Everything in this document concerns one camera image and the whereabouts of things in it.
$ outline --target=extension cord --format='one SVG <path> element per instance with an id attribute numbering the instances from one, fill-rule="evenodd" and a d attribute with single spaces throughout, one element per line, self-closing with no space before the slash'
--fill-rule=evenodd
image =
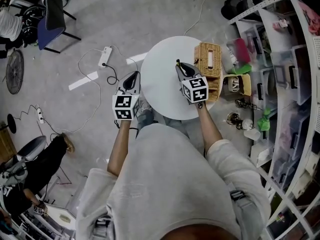
<path id="1" fill-rule="evenodd" d="M 36 109 L 36 112 L 37 112 L 37 114 L 38 114 L 40 124 L 44 124 L 45 121 L 44 121 L 44 117 L 43 117 L 43 115 L 42 115 L 41 108 L 38 107 L 38 108 Z"/>
<path id="2" fill-rule="evenodd" d="M 99 60 L 99 63 L 98 63 L 99 67 L 101 67 L 101 68 L 107 67 L 107 63 L 110 58 L 111 52 L 112 52 L 112 49 L 110 47 L 108 47 L 108 46 L 104 47 L 102 54 L 101 54 L 101 57 L 100 57 L 100 60 Z"/>

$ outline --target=white floor marking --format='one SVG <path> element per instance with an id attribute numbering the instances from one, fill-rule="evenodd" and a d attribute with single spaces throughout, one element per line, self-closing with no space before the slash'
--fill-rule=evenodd
<path id="1" fill-rule="evenodd" d="M 95 79 L 97 79 L 99 77 L 98 76 L 98 72 L 95 71 L 93 73 L 90 73 L 90 74 L 88 74 L 88 77 L 90 79 L 92 79 L 92 80 L 95 80 Z M 71 90 L 73 90 L 73 89 L 75 89 L 75 88 L 77 88 L 79 86 L 84 85 L 85 83 L 91 82 L 91 80 L 88 77 L 84 77 L 84 78 L 82 78 L 82 79 L 70 84 L 69 85 L 69 90 L 71 91 Z"/>
<path id="2" fill-rule="evenodd" d="M 135 55 L 135 56 L 132 56 L 130 58 L 127 58 L 126 59 L 126 63 L 129 65 L 129 64 L 132 64 L 134 63 L 132 60 L 134 60 L 135 62 L 138 62 L 138 61 L 142 61 L 145 59 L 145 57 L 147 56 L 147 52 L 145 53 L 142 53 L 142 54 L 138 54 L 138 55 Z"/>

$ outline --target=green object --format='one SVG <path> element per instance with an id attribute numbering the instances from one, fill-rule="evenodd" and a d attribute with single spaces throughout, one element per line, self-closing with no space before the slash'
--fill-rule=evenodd
<path id="1" fill-rule="evenodd" d="M 232 71 L 235 75 L 243 75 L 245 73 L 248 73 L 250 72 L 252 69 L 251 65 L 250 64 L 245 64 L 243 65 L 242 67 L 238 68 L 238 69 L 235 69 L 233 68 Z"/>
<path id="2" fill-rule="evenodd" d="M 263 116 L 258 120 L 258 128 L 260 132 L 269 131 L 270 129 L 270 120 L 269 115 L 271 113 L 270 108 L 266 108 L 263 111 Z"/>

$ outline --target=black cable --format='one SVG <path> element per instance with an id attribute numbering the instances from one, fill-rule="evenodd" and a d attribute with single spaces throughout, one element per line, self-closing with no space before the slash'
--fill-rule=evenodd
<path id="1" fill-rule="evenodd" d="M 57 134 L 57 135 L 60 135 L 60 134 L 61 134 L 61 133 L 57 133 L 57 132 L 52 128 L 51 124 L 48 123 L 48 121 L 47 121 L 46 119 L 42 118 L 42 120 L 45 121 L 45 122 L 50 126 L 51 130 L 54 131 L 55 134 Z"/>
<path id="2" fill-rule="evenodd" d="M 49 185 L 49 183 L 46 185 L 46 188 L 45 188 L 45 194 L 44 194 L 43 202 L 46 200 L 48 185 Z"/>
<path id="3" fill-rule="evenodd" d="M 30 108 L 31 108 L 31 107 L 34 108 L 35 110 L 37 110 L 37 108 L 36 108 L 34 105 L 30 105 L 27 112 L 21 111 L 20 117 L 13 117 L 13 118 L 21 121 L 22 114 L 24 113 L 24 114 L 26 114 L 26 115 L 29 115 L 29 112 L 30 112 Z M 50 126 L 51 130 L 54 132 L 54 133 L 51 133 L 51 134 L 50 134 L 50 141 L 52 141 L 52 135 L 60 135 L 60 134 L 61 134 L 61 133 L 57 133 L 57 132 L 53 129 L 53 127 L 51 126 L 51 124 L 50 124 L 46 119 L 42 118 L 42 120 L 45 121 L 45 122 Z"/>
<path id="4" fill-rule="evenodd" d="M 116 70 L 115 70 L 112 66 L 109 66 L 109 65 L 106 65 L 106 66 L 109 67 L 109 68 L 111 68 L 111 69 L 113 70 L 113 72 L 114 72 L 114 76 L 113 76 L 113 75 L 108 76 L 108 78 L 106 79 L 106 81 L 107 81 L 107 83 L 108 83 L 109 85 L 114 86 L 114 85 L 117 83 L 117 81 L 119 82 L 119 79 L 118 79 Z M 110 79 L 110 78 L 114 78 L 114 83 L 109 82 L 109 79 Z"/>
<path id="5" fill-rule="evenodd" d="M 113 122 L 114 122 L 115 126 L 116 126 L 118 129 L 120 129 L 120 125 L 119 125 L 118 121 L 117 121 L 117 120 L 114 120 Z M 139 129 L 138 129 L 138 128 L 135 128 L 135 127 L 130 127 L 129 130 L 136 130 L 136 135 L 135 135 L 135 137 L 137 138 L 138 133 L 139 133 Z"/>
<path id="6" fill-rule="evenodd" d="M 53 140 L 52 140 L 52 135 L 60 135 L 60 134 L 58 134 L 58 133 L 51 133 L 50 134 L 50 141 L 52 142 Z"/>
<path id="7" fill-rule="evenodd" d="M 13 117 L 14 119 L 18 119 L 18 120 L 20 120 L 21 121 L 21 117 L 22 117 L 22 113 L 25 113 L 26 115 L 29 115 L 29 112 L 30 112 L 30 108 L 31 107 L 33 107 L 35 110 L 37 110 L 36 109 L 36 107 L 34 106 L 34 105 L 30 105 L 29 106 L 29 109 L 28 109 L 28 112 L 25 112 L 25 111 L 21 111 L 21 113 L 20 113 L 20 117 L 18 118 L 18 117 Z"/>

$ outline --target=hand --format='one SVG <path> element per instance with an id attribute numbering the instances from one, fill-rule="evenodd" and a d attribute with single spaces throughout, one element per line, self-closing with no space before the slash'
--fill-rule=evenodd
<path id="1" fill-rule="evenodd" d="M 43 211 L 46 211 L 47 207 L 45 205 L 44 202 L 41 202 L 39 205 L 37 205 L 36 207 L 41 208 Z"/>

